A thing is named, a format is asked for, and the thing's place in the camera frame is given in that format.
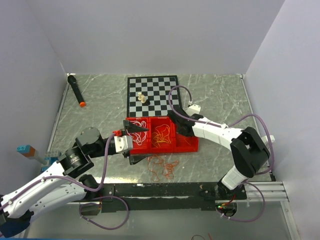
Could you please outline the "red three-compartment bin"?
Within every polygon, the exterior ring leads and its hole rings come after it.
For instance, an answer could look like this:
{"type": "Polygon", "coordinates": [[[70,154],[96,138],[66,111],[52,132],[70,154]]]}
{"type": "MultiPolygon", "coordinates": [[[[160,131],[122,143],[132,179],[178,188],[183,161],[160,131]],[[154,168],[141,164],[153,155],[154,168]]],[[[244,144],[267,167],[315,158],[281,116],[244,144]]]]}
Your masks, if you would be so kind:
{"type": "Polygon", "coordinates": [[[131,133],[132,155],[175,154],[197,152],[199,139],[176,133],[176,126],[167,116],[127,117],[133,124],[149,131],[131,133]]]}

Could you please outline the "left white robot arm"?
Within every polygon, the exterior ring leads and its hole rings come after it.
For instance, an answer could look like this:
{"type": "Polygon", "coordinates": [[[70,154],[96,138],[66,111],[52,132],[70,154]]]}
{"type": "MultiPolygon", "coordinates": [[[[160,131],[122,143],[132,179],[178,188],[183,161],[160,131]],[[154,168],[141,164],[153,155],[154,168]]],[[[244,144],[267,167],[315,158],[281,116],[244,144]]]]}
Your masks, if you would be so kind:
{"type": "Polygon", "coordinates": [[[0,198],[0,235],[10,238],[26,230],[39,215],[67,203],[95,200],[104,182],[97,183],[86,171],[94,166],[93,158],[123,154],[133,149],[131,134],[147,132],[129,120],[123,128],[103,138],[95,127],[88,127],[74,145],[59,156],[47,170],[19,189],[0,198]]]}

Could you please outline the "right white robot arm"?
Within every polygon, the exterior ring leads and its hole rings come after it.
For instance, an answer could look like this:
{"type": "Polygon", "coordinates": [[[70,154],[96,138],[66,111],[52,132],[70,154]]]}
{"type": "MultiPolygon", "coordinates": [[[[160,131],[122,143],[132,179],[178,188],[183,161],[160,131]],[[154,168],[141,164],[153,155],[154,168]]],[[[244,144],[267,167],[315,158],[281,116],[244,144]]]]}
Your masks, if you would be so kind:
{"type": "Polygon", "coordinates": [[[228,149],[233,157],[232,168],[219,180],[216,191],[223,199],[230,199],[239,185],[258,174],[271,153],[258,132],[252,128],[228,127],[209,120],[198,113],[188,115],[180,107],[168,111],[167,116],[185,137],[209,140],[228,149]]]}

